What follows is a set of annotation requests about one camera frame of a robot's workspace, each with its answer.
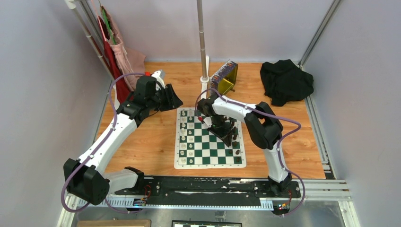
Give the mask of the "decorated gold tin box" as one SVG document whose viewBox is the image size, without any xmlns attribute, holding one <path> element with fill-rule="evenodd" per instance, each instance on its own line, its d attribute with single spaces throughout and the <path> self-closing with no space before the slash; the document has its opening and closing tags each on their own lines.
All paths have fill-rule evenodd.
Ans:
<svg viewBox="0 0 401 227">
<path fill-rule="evenodd" d="M 238 72 L 238 64 L 228 60 L 210 78 L 210 88 L 217 90 L 221 95 L 234 89 Z"/>
</svg>

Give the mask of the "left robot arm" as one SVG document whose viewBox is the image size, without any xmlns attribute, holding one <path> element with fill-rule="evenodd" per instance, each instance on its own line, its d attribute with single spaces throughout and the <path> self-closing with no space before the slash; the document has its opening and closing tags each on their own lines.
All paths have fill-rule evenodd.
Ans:
<svg viewBox="0 0 401 227">
<path fill-rule="evenodd" d="M 113 119 L 102 135 L 79 158 L 69 158 L 64 163 L 62 201 L 65 201 L 67 192 L 92 205 L 102 203 L 116 191 L 127 189 L 133 195 L 144 192 L 142 171 L 125 167 L 119 172 L 106 174 L 105 169 L 117 149 L 150 117 L 151 111 L 164 112 L 183 105 L 172 85 L 164 82 L 164 76 L 162 70 L 150 76 L 141 76 L 136 89 L 118 108 L 113 109 Z"/>
</svg>

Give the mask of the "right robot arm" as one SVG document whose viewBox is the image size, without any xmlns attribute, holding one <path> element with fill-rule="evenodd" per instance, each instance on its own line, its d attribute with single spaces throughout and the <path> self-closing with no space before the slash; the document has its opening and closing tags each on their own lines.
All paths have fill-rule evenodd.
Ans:
<svg viewBox="0 0 401 227">
<path fill-rule="evenodd" d="M 226 119 L 232 118 L 245 123 L 251 141 L 263 150 L 269 170 L 268 181 L 272 195 L 280 198 L 288 193 L 292 175 L 287 170 L 279 151 L 283 126 L 267 103 L 246 104 L 213 94 L 198 101 L 196 110 L 211 119 L 208 131 L 228 146 L 233 144 L 235 128 Z"/>
</svg>

